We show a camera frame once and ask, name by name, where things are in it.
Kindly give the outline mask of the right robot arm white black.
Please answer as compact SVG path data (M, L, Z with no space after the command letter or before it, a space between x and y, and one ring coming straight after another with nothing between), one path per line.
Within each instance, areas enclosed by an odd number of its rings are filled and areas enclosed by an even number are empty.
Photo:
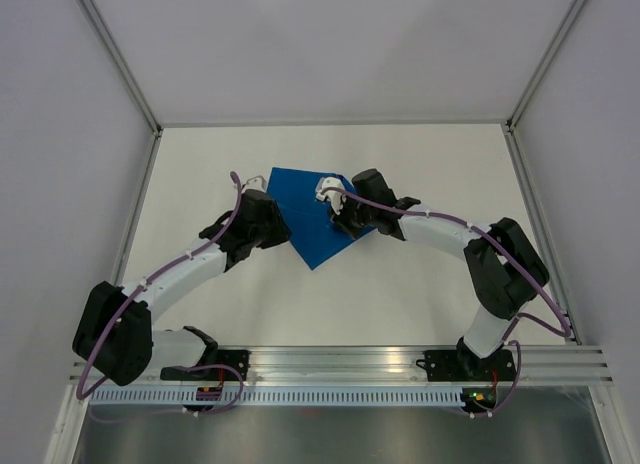
M316 187L316 199L329 203L336 230L356 240L375 229L466 263L479 308L456 344L456 365L469 379L482 377L520 309L549 281L545 264L521 226L507 217L477 226L430 210L417 198L398 198L376 169L357 174L353 186L350 192L339 179L326 177Z

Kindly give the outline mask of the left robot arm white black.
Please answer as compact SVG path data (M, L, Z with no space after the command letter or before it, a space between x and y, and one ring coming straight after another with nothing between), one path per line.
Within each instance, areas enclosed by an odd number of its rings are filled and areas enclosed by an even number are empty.
M185 326L159 331L156 321L207 281L230 271L254 249L289 240L276 201L250 189L179 257L148 277L124 286L103 281L89 293L72 341L73 351L108 380L126 386L147 367L164 380L206 380L218 368L215 339Z

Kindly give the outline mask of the blue cloth napkin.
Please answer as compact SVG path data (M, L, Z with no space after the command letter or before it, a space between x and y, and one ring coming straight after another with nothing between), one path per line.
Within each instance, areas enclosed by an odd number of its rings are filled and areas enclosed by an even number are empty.
M311 270L355 242L334 228L330 204L316 199L316 187L326 177L338 179L347 191L355 191L343 175L335 173L273 167L268 179L267 193L277 202L291 231L289 242Z

